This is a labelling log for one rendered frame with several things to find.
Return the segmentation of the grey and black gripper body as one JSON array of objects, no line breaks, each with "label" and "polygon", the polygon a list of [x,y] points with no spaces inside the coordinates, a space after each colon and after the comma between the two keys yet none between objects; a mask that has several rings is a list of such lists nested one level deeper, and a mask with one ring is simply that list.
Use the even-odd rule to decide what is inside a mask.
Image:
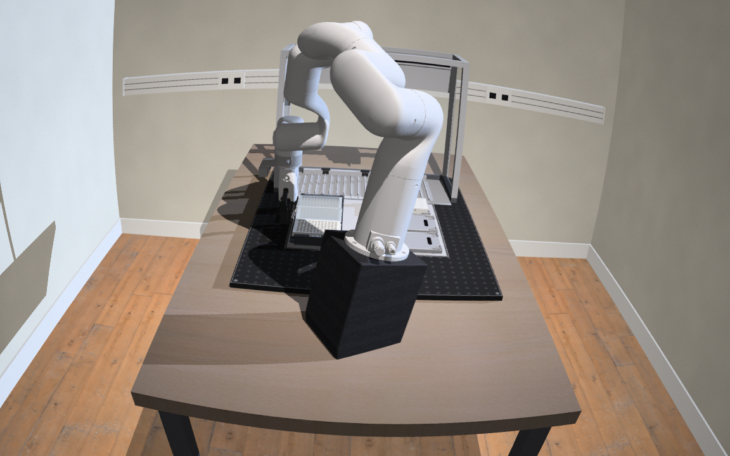
[{"label": "grey and black gripper body", "polygon": [[[298,194],[298,168],[302,164],[296,167],[280,167],[279,165],[279,186],[278,194],[279,200],[281,201],[282,193],[284,188],[288,188],[288,198],[295,202]],[[298,168],[297,168],[298,167]]]}]

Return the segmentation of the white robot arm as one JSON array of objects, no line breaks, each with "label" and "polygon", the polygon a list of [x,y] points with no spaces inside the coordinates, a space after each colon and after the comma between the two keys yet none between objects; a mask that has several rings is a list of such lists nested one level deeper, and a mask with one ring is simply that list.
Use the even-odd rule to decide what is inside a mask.
[{"label": "white robot arm", "polygon": [[360,21],[322,22],[302,30],[288,55],[283,94],[318,120],[281,117],[272,137],[276,159],[262,160],[259,177],[267,178],[271,167],[296,167],[302,151],[326,144],[330,115],[317,90],[321,70],[331,67],[337,95],[368,132],[383,137],[355,230],[347,231],[344,241],[363,256],[401,262],[409,254],[403,243],[443,112],[428,93],[404,89],[402,69],[371,37]]}]

